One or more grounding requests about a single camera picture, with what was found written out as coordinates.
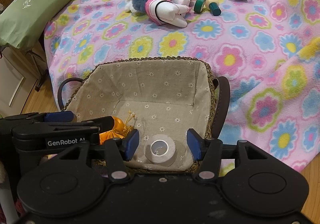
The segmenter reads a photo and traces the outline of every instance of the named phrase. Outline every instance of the yellow flower center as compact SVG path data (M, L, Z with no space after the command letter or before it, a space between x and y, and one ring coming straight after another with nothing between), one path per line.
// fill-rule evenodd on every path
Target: yellow flower center
M296 52L296 45L292 42L289 42L285 45L287 47L287 49L292 52L292 53L295 53Z
M233 54L228 54L225 58L224 58L224 64L225 66L232 66L233 64L235 64L236 62L236 58Z
M87 42L87 40L82 40L81 43L80 43L80 45L79 45L79 47L84 46L86 42Z
M279 137L278 146L279 148L285 148L289 144L290 135L288 133L284 133Z
M213 27L210 25L205 25L204 27L201 28L203 32L211 32L213 30Z
M278 8L277 11L276 11L276 14L277 14L277 16L282 15L282 10L280 8Z

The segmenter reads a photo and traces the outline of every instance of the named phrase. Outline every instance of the floral blanket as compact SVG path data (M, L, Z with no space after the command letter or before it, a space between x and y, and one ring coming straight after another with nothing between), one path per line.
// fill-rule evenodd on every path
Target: floral blanket
M73 0L44 32L55 97L63 80L104 62L196 57L230 81L224 143L247 139L302 170L320 150L320 0L219 1L220 16L191 11L177 28L124 12L125 0Z

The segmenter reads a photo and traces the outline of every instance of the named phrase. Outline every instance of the green fabric cushion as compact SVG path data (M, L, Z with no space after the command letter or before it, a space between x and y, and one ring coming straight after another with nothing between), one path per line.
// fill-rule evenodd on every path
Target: green fabric cushion
M47 22L71 0L14 0L0 15L0 45L31 49Z

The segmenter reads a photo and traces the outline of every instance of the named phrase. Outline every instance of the wooden floor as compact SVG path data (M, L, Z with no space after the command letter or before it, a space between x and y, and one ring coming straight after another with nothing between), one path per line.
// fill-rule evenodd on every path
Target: wooden floor
M51 82L47 80L39 92L32 90L22 110L29 112L56 112ZM309 196L302 212L315 224L320 224L320 154L302 171L309 183Z

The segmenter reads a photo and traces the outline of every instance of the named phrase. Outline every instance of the green bottle cap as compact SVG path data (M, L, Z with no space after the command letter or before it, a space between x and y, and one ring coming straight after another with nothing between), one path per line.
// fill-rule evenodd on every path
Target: green bottle cap
M216 3L210 3L209 9L210 9L211 13L216 17L221 15L221 10Z

